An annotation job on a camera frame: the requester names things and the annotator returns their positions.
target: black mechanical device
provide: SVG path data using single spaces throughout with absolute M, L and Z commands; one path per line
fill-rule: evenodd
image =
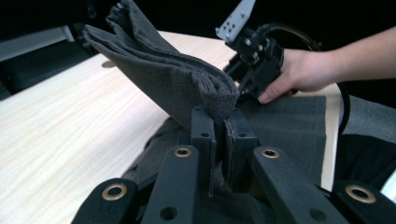
M 281 24 L 256 31 L 245 28 L 254 3 L 243 0 L 216 31 L 237 52 L 225 72 L 239 82 L 241 95 L 257 98 L 279 76 L 283 63 L 283 49 L 266 34 L 286 30 L 312 49 L 318 45 Z M 211 194 L 216 197 L 217 192 L 212 187 L 217 184 L 227 186 L 224 198 L 243 202 L 242 210 L 236 206 L 232 212 L 248 213 L 242 216 L 246 223 L 396 223 L 395 204 L 370 186 L 339 182 L 329 192 L 314 185 L 283 150 L 261 146 L 237 108 L 225 120 L 221 169 L 213 173 L 208 168 L 210 152 L 219 141 L 213 123 L 203 106 L 195 107 L 191 131 L 168 149 L 158 174 L 139 185 L 123 178 L 107 180 L 92 191 L 73 223 L 224 223 L 222 216 L 206 212 L 213 209 Z M 221 207 L 227 209 L 228 203 Z

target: black cable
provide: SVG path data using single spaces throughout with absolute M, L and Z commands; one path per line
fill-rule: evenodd
M 272 23 L 264 24 L 256 30 L 256 34 L 261 35 L 261 36 L 266 36 L 269 33 L 273 32 L 273 31 L 277 31 L 277 30 L 286 31 L 291 34 L 297 35 L 305 42 L 305 44 L 309 47 L 309 49 L 311 49 L 312 51 L 321 51 L 321 44 L 317 43 L 309 35 L 307 35 L 306 33 L 302 32 L 298 29 L 295 29 L 291 26 L 288 26 L 288 25 L 285 25 L 282 23 L 272 22 Z M 347 122 L 349 120 L 350 97 L 349 97 L 349 94 L 343 84 L 341 84 L 341 83 L 336 83 L 336 84 L 337 84 L 338 89 L 341 92 L 341 98 L 343 99 L 343 103 L 344 103 L 343 118 L 342 118 L 341 123 L 338 127 L 338 134 L 340 135 L 343 133 L 345 127 L 347 126 Z

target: light wood tabletop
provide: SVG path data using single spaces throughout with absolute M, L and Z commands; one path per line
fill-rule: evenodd
M 182 53 L 223 68 L 220 40 L 161 32 Z M 100 183 L 120 177 L 168 115 L 101 54 L 0 103 L 0 223 L 70 223 Z M 327 96 L 322 186 L 329 189 L 339 92 Z

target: folded cloth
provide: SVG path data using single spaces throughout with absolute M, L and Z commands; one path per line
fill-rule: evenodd
M 229 117 L 239 93 L 224 72 L 179 53 L 133 1 L 121 0 L 106 19 L 114 34 L 87 25 L 87 41 L 183 128 L 191 128 L 197 105 L 205 106 L 218 127 Z

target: human arm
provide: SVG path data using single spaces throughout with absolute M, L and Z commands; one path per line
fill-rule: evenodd
M 318 91 L 332 83 L 396 77 L 396 27 L 340 49 L 285 49 L 281 75 L 259 96 L 269 103 L 290 90 Z

